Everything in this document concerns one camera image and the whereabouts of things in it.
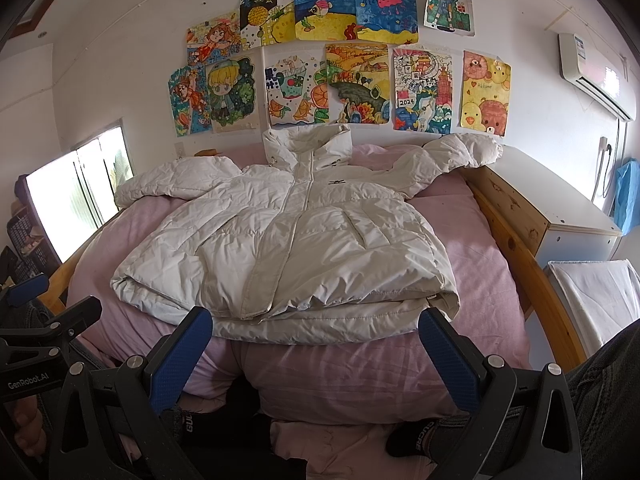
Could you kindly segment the person's left hand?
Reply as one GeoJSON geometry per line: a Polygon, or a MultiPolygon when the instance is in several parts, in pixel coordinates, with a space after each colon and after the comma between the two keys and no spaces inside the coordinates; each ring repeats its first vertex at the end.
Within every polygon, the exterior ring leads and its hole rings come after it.
{"type": "Polygon", "coordinates": [[[18,447],[27,456],[41,455],[46,449],[47,436],[43,429],[43,417],[36,396],[17,400],[12,408],[13,420],[17,424],[14,436],[18,447]]]}

